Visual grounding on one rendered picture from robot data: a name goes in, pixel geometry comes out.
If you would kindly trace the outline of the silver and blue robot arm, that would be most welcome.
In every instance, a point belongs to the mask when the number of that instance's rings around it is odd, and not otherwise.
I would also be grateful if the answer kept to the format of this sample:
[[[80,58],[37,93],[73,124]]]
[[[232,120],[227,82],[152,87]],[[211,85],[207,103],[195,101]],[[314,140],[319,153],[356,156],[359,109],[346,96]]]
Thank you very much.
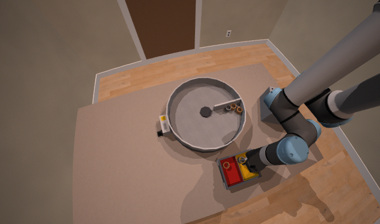
[[[273,165],[295,165],[308,158],[309,147],[321,135],[320,125],[305,119],[305,104],[324,127],[351,121],[358,111],[380,106],[380,73],[344,91],[329,87],[380,54],[380,0],[372,14],[348,33],[287,87],[276,88],[264,103],[287,134],[265,150]]]

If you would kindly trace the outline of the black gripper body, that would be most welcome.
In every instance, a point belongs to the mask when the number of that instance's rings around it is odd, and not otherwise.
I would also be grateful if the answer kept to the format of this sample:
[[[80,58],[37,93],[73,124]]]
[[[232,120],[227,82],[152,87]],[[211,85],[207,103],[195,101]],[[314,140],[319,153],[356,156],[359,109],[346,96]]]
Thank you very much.
[[[250,171],[250,173],[256,173],[263,170],[266,166],[276,166],[268,162],[265,150],[268,145],[253,149],[246,153],[247,160],[245,164]]]

